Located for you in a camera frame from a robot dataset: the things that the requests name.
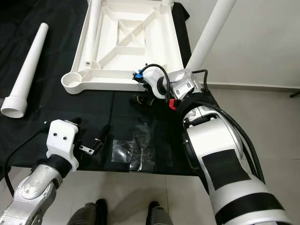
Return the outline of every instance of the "black shoe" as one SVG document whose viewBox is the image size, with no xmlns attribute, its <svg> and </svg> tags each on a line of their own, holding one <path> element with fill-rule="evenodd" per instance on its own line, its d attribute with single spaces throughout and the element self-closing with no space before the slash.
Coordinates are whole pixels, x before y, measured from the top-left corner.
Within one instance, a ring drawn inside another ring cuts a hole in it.
<svg viewBox="0 0 300 225">
<path fill-rule="evenodd" d="M 154 209 L 155 207 L 159 206 L 159 203 L 156 201 L 153 201 L 149 204 L 148 207 L 148 215 L 147 215 L 147 219 L 146 219 L 146 225 L 151 225 L 151 214 L 152 214 L 152 209 Z"/>
<path fill-rule="evenodd" d="M 104 198 L 98 199 L 96 201 L 96 205 L 98 207 L 98 218 L 99 218 L 99 225 L 107 225 L 107 214 L 108 208 L 107 203 Z"/>
</svg>

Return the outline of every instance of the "tiled floor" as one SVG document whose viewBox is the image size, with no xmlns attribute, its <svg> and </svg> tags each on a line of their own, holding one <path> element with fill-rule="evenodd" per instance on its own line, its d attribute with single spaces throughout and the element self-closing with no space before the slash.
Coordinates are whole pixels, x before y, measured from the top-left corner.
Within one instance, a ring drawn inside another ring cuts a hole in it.
<svg viewBox="0 0 300 225">
<path fill-rule="evenodd" d="M 300 224 L 300 97 L 288 93 L 212 90 L 220 106 L 246 130 L 256 146 L 267 186 L 295 225 Z M 29 169 L 13 168 L 16 186 Z M 0 210 L 11 198 L 0 183 Z M 44 216 L 44 225 L 64 225 L 86 202 L 106 198 L 109 225 L 145 224 L 147 207 L 156 200 L 175 225 L 215 225 L 207 196 L 197 177 L 139 173 L 69 174 Z"/>
</svg>

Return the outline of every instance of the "black tablecloth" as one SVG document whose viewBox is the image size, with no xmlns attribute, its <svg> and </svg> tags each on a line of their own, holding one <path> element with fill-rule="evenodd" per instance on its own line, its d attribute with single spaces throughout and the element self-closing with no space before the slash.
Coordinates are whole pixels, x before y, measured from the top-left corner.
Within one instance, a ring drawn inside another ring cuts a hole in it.
<svg viewBox="0 0 300 225">
<path fill-rule="evenodd" d="M 180 123 L 163 101 L 156 100 L 149 113 L 133 107 L 129 91 L 85 90 L 78 95 L 67 94 L 60 83 L 70 71 L 87 10 L 86 0 L 12 0 L 2 1 L 0 17 L 0 97 L 10 94 L 23 61 L 40 23 L 49 25 L 43 51 L 27 99 L 28 108 L 21 119 L 0 116 L 0 165 L 9 153 L 43 121 L 82 119 L 82 141 L 93 143 L 95 134 L 110 123 L 110 138 L 104 151 L 81 170 L 129 171 L 129 163 L 112 162 L 112 139 L 132 140 L 136 125 L 147 123 L 154 143 L 153 167 L 149 173 L 193 174 L 181 143 Z M 191 55 L 185 20 L 188 13 L 175 4 L 173 19 L 180 44 L 183 64 Z M 16 166 L 33 166 L 45 158 L 46 134 L 26 144 L 11 162 Z"/>
</svg>

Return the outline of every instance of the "pants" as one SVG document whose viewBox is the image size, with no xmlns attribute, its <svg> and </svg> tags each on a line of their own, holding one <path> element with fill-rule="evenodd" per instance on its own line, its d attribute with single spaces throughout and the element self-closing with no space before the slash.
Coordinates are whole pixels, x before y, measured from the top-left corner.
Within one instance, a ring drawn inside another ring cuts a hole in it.
<svg viewBox="0 0 300 225">
<path fill-rule="evenodd" d="M 97 216 L 97 206 L 94 203 L 87 203 L 77 210 L 70 218 L 67 225 L 107 225 Z M 173 225 L 173 222 L 164 208 L 157 206 L 153 208 L 150 221 L 146 225 Z"/>
</svg>

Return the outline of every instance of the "white wall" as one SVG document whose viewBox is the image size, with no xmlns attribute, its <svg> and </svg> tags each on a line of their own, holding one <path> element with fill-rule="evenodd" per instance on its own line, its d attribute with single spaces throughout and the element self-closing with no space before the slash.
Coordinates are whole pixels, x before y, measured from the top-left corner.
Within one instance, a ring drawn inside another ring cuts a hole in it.
<svg viewBox="0 0 300 225">
<path fill-rule="evenodd" d="M 216 0 L 176 0 L 190 14 L 191 49 Z M 210 83 L 300 88 L 300 1 L 238 0 L 203 68 Z"/>
</svg>

